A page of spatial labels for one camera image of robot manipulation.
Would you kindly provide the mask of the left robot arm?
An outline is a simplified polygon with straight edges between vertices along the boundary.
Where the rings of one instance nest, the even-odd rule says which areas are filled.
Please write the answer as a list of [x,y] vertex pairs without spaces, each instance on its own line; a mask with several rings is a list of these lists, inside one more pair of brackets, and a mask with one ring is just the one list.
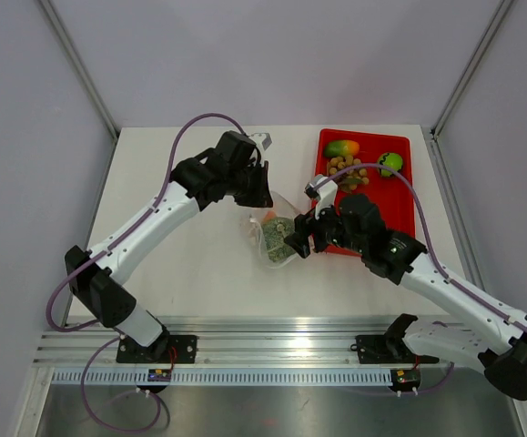
[[180,161],[167,187],[118,231],[90,249],[65,256],[73,295],[104,327],[132,341],[146,361],[161,361],[173,342],[164,324],[124,287],[141,261],[173,230],[231,196],[241,207],[269,208],[267,133],[227,131],[215,147]]

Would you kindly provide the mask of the green netted melon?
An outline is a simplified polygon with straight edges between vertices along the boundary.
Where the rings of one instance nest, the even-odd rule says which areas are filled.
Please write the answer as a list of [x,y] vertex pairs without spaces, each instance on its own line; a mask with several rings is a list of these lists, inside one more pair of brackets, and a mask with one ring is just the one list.
[[281,264],[296,255],[296,251],[284,241],[294,230],[292,218],[275,217],[262,224],[267,256],[272,264]]

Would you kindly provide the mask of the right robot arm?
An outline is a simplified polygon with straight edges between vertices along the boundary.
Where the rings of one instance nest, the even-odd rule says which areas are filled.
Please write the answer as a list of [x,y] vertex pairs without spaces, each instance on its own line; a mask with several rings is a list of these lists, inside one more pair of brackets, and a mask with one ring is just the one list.
[[329,246],[357,252],[371,273],[420,294],[466,327],[440,328],[403,314],[385,338],[394,360],[414,354],[451,361],[482,373],[501,393],[527,400],[527,313],[459,278],[432,249],[388,228],[366,196],[348,196],[338,206],[298,215],[285,242],[302,258]]

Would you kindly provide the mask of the orange peach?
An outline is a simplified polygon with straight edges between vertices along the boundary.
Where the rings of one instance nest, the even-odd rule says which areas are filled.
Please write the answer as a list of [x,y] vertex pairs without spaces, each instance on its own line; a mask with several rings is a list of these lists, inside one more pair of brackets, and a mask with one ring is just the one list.
[[269,220],[272,220],[272,219],[274,219],[276,216],[277,216],[276,213],[275,213],[273,210],[271,210],[271,211],[269,211],[269,212],[265,215],[265,217],[263,218],[263,222],[267,222],[267,221],[269,221]]

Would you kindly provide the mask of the clear zip top bag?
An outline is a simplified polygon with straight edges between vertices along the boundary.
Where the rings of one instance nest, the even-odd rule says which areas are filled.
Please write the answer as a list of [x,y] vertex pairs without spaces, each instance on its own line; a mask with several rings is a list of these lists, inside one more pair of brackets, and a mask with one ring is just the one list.
[[271,190],[270,208],[249,208],[240,219],[240,228],[253,254],[269,269],[281,269],[299,259],[284,238],[295,231],[295,218],[301,214],[291,202]]

